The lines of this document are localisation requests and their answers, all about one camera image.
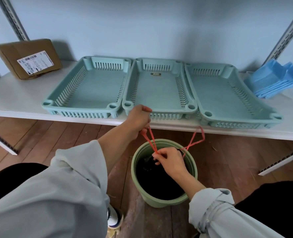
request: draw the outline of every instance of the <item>rolled-up sleeve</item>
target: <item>rolled-up sleeve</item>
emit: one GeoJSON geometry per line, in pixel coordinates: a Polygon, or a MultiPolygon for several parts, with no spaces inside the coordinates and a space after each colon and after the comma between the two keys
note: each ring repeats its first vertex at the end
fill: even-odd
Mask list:
{"type": "Polygon", "coordinates": [[[283,238],[258,220],[237,210],[230,190],[206,188],[189,204],[189,222],[210,238],[283,238]]]}
{"type": "Polygon", "coordinates": [[[49,168],[0,199],[0,237],[105,237],[106,191],[97,140],[59,149],[49,168]]]}

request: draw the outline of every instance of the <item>teal plastic basket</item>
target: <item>teal plastic basket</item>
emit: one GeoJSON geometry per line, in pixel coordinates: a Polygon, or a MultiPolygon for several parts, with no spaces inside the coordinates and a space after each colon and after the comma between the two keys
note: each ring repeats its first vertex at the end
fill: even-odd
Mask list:
{"type": "Polygon", "coordinates": [[[152,108],[152,119],[190,117],[197,110],[184,73],[176,60],[138,58],[131,67],[122,100],[126,115],[137,104],[152,108]]]}
{"type": "Polygon", "coordinates": [[[83,57],[42,107],[66,117],[116,118],[130,67],[130,59],[83,57]]]}
{"type": "Polygon", "coordinates": [[[185,64],[185,72],[198,104],[201,125],[217,128],[271,128],[283,117],[259,100],[229,64],[185,64]]]}

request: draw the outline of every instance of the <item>black trash bag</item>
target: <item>black trash bag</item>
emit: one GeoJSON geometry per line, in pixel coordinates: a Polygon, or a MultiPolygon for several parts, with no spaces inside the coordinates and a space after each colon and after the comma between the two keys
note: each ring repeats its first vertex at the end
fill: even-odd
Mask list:
{"type": "Polygon", "coordinates": [[[156,162],[152,155],[138,160],[135,173],[141,187],[149,195],[161,200],[173,200],[182,196],[184,190],[156,162]]]}

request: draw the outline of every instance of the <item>blue folded material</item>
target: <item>blue folded material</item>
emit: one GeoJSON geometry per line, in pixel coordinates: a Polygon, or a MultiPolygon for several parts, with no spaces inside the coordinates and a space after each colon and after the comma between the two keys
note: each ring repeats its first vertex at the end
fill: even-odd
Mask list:
{"type": "Polygon", "coordinates": [[[282,66],[271,59],[244,80],[244,83],[258,98],[270,98],[293,87],[293,63],[282,66]]]}

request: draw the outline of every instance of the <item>cardboard box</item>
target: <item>cardboard box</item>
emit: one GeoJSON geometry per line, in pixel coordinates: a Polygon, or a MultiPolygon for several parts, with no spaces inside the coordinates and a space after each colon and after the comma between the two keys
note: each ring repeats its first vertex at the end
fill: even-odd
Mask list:
{"type": "Polygon", "coordinates": [[[18,79],[33,79],[62,68],[50,39],[0,44],[0,57],[18,79]]]}

